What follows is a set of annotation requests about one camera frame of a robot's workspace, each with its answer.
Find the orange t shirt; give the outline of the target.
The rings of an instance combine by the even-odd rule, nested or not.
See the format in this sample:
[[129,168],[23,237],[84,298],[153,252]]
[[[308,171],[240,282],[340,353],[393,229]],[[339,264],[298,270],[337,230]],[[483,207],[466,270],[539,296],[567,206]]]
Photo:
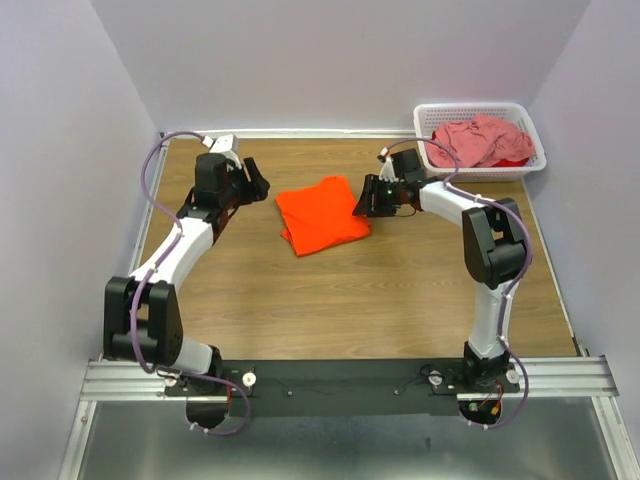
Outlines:
[[284,191],[276,197],[284,221],[281,237],[304,257],[366,238],[371,225],[354,216],[357,201],[344,176],[329,176],[318,184]]

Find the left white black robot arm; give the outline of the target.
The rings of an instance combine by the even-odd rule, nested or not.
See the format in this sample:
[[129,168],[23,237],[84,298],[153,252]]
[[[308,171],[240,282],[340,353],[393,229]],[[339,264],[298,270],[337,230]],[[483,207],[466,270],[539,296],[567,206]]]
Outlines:
[[144,264],[106,284],[106,358],[136,361],[149,373],[162,368],[187,374],[188,384],[201,395],[220,387],[221,353],[185,336],[178,292],[237,210],[265,200],[269,189],[252,157],[239,163],[222,153],[196,158],[194,186],[172,214],[168,236]]

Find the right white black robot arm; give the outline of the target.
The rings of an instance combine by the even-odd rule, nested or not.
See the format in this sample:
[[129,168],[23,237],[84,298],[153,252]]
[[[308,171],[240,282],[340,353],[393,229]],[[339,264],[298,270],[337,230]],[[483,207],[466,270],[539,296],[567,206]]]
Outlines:
[[465,342],[460,379],[480,392],[505,375],[512,355],[508,329],[513,297],[532,261],[531,236],[517,203],[473,195],[429,178],[414,149],[383,149],[381,170],[365,176],[355,216],[392,217],[402,205],[459,226],[467,272],[476,284],[473,327]]

